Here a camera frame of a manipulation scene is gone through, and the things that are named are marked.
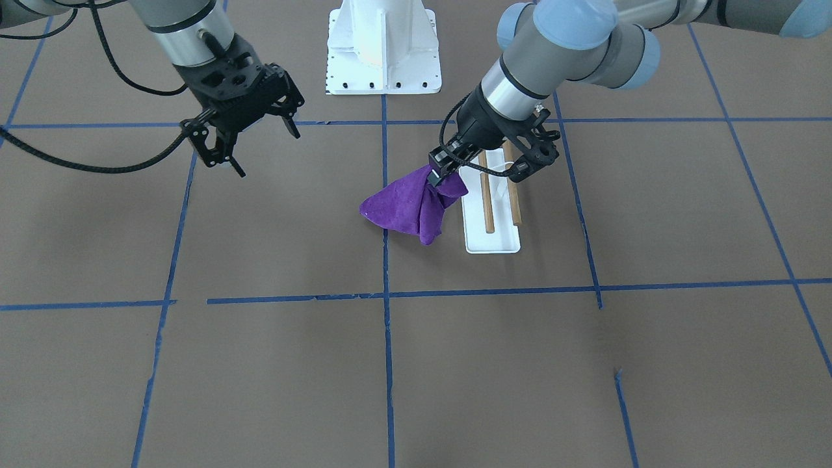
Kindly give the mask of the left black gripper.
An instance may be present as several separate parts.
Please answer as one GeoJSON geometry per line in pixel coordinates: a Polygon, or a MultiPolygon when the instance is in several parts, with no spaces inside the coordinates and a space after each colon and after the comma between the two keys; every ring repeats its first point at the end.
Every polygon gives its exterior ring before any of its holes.
{"type": "Polygon", "coordinates": [[[501,148],[508,141],[520,151],[508,170],[508,178],[520,183],[552,165],[560,156],[556,142],[561,133],[544,128],[546,119],[547,109],[543,105],[535,105],[530,116],[523,120],[505,118],[491,108],[481,86],[477,86],[455,104],[442,123],[439,146],[428,152],[427,182],[439,187],[462,166],[480,171],[482,168],[475,163],[475,158],[483,151],[501,148]]]}

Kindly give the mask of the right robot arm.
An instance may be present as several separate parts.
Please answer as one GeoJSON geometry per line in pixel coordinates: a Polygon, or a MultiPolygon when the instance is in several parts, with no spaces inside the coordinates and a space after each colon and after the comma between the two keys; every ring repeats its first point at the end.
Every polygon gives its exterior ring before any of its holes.
{"type": "Polygon", "coordinates": [[[179,124],[179,135],[146,162],[107,168],[51,156],[2,130],[2,139],[44,162],[75,171],[122,174],[151,168],[188,141],[206,166],[229,163],[244,177],[233,156],[237,137],[264,116],[279,116],[289,134],[300,137],[294,121],[304,97],[276,63],[264,63],[242,38],[217,1],[133,1],[131,8],[154,36],[183,80],[178,93],[191,91],[198,116],[179,124]]]}

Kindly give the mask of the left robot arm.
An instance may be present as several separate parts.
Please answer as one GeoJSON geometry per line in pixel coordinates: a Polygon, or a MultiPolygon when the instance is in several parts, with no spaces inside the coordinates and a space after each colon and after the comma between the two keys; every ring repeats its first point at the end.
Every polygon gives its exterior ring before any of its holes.
{"type": "Polygon", "coordinates": [[[457,130],[429,154],[433,187],[462,166],[520,183],[558,158],[543,108],[562,83],[639,88],[660,62],[654,30],[706,23],[784,38],[830,28],[829,1],[538,1],[509,6],[501,55],[450,112],[457,130]]]}

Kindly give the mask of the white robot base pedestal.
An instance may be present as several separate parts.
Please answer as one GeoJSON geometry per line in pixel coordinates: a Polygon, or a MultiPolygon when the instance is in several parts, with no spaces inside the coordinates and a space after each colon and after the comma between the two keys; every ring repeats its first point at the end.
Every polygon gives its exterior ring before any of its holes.
{"type": "Polygon", "coordinates": [[[328,27],[327,95],[441,91],[436,16],[422,1],[344,1],[328,27]]]}

